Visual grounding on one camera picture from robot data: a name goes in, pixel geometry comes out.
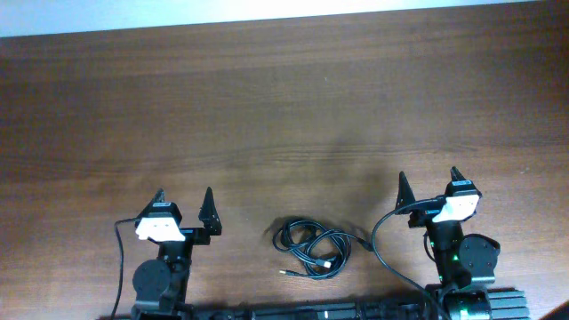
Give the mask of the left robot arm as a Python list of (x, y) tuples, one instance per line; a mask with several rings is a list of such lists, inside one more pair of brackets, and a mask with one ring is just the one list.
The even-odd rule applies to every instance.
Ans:
[(208, 245), (213, 236), (222, 233), (211, 188), (205, 191), (198, 219), (203, 223), (201, 227), (183, 228), (178, 205), (167, 202), (161, 188), (135, 219), (137, 237), (156, 244), (158, 254), (134, 272), (133, 319), (193, 317), (193, 306), (186, 302), (193, 249)]

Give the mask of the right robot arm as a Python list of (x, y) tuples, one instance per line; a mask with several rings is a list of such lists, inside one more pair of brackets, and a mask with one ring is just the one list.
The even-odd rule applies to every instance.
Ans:
[(462, 223), (477, 213), (481, 191), (456, 167), (445, 192), (418, 200), (403, 172), (398, 175), (396, 214), (409, 228), (424, 228), (423, 244), (435, 262), (438, 284), (424, 288), (432, 319), (490, 319), (487, 286), (495, 282), (500, 244), (480, 234), (464, 234)]

